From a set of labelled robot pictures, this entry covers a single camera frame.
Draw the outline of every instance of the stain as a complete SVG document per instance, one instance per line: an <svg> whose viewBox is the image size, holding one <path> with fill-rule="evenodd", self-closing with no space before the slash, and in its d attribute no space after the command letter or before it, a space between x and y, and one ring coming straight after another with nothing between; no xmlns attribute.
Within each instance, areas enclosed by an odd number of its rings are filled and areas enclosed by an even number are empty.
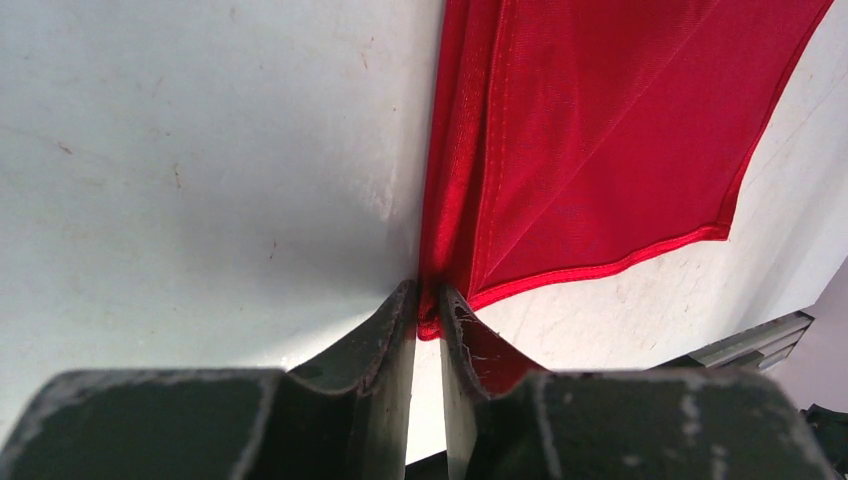
<svg viewBox="0 0 848 480"><path fill-rule="evenodd" d="M159 93L159 87L161 87L161 86L162 86L162 82L164 82L164 81L165 81L165 77L164 77L164 76L159 77L159 80L156 80L156 84L155 84L155 85L153 85L153 94L152 94L152 95L153 95L153 98L156 98L156 94L158 94L158 93Z"/></svg>
<svg viewBox="0 0 848 480"><path fill-rule="evenodd" d="M182 183L182 181L180 181L179 166L180 166L180 164L178 164L178 163L174 164L174 180L176 180L176 182L177 182L177 188L183 188L183 183Z"/></svg>

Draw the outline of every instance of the white table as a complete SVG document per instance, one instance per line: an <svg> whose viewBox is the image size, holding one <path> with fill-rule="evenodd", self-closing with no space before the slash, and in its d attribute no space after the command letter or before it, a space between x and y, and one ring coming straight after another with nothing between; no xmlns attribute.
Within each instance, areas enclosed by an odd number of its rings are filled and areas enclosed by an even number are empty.
<svg viewBox="0 0 848 480"><path fill-rule="evenodd" d="M82 367L292 367L414 276L441 1L0 3L0 437ZM848 252L848 1L728 243L480 312L556 368L646 367L812 303ZM408 459L444 448L419 344Z"/></svg>

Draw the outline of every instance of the brown scratch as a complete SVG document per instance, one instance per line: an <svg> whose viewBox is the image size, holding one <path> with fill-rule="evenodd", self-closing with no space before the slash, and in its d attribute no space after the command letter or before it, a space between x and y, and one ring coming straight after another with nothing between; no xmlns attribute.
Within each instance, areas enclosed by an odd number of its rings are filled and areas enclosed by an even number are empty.
<svg viewBox="0 0 848 480"><path fill-rule="evenodd" d="M159 93L159 87L162 86L162 82L165 80L165 77L159 77L159 80L156 81L156 85L153 85L153 98L156 98L156 94Z"/></svg>

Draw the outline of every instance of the red fabric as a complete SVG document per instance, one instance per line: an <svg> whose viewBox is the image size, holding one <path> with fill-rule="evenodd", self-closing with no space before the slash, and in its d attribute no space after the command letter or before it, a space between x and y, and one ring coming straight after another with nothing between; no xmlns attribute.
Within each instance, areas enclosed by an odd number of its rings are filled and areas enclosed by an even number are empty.
<svg viewBox="0 0 848 480"><path fill-rule="evenodd" d="M474 308L724 240L832 0L447 0L419 337Z"/></svg>

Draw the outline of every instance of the red napkin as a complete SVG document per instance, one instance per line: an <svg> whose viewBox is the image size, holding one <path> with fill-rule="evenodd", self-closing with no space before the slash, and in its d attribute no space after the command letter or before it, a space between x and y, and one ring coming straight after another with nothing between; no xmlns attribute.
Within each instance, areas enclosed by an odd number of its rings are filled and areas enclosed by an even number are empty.
<svg viewBox="0 0 848 480"><path fill-rule="evenodd" d="M447 0L419 337L474 308L724 240L832 0Z"/></svg>

